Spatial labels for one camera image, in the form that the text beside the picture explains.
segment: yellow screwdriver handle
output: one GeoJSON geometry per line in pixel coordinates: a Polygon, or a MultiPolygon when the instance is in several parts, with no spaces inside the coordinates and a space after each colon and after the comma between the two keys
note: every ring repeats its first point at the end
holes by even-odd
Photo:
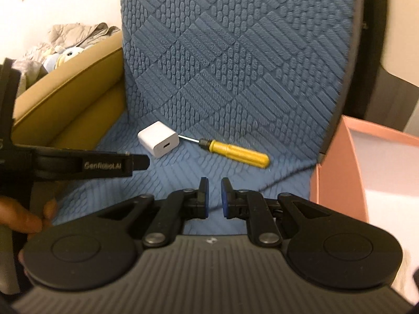
{"type": "Polygon", "coordinates": [[[210,152],[223,155],[227,158],[240,161],[249,165],[253,165],[262,169],[269,166],[269,157],[260,152],[248,150],[236,145],[225,144],[219,141],[212,141],[210,144],[210,152]]]}

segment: pink box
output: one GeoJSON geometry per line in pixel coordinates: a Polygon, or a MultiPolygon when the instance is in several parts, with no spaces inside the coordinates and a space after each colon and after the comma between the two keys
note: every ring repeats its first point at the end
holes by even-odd
{"type": "Polygon", "coordinates": [[[419,293],[419,138],[342,116],[311,177],[312,202],[390,232],[404,259],[393,283],[412,304],[419,293]]]}

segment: person's hand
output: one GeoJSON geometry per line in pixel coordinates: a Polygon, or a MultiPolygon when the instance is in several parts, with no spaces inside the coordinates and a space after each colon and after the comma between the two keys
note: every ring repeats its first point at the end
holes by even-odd
{"type": "MultiPolygon", "coordinates": [[[[51,227],[56,213],[57,201],[55,199],[45,203],[43,216],[39,218],[20,205],[18,201],[0,196],[0,224],[16,232],[28,234],[28,239],[51,227]]],[[[19,253],[19,260],[22,262],[22,251],[19,253]]]]}

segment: screwdriver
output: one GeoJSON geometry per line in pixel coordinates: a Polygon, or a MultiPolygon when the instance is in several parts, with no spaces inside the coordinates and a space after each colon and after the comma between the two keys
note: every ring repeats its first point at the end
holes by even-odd
{"type": "Polygon", "coordinates": [[[232,160],[253,165],[262,169],[269,166],[269,157],[260,152],[248,150],[243,147],[237,147],[236,145],[221,143],[215,140],[197,140],[181,135],[179,135],[179,138],[198,144],[204,150],[215,152],[232,160]]]}

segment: white wall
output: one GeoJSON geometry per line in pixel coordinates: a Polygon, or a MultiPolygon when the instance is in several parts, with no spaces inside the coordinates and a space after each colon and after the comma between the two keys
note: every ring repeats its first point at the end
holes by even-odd
{"type": "Polygon", "coordinates": [[[120,0],[0,0],[0,63],[18,58],[56,24],[121,27],[120,0]]]}
{"type": "MultiPolygon", "coordinates": [[[[389,0],[382,65],[387,72],[419,86],[419,0],[389,0]]],[[[419,136],[419,103],[405,132],[419,136]]]]}

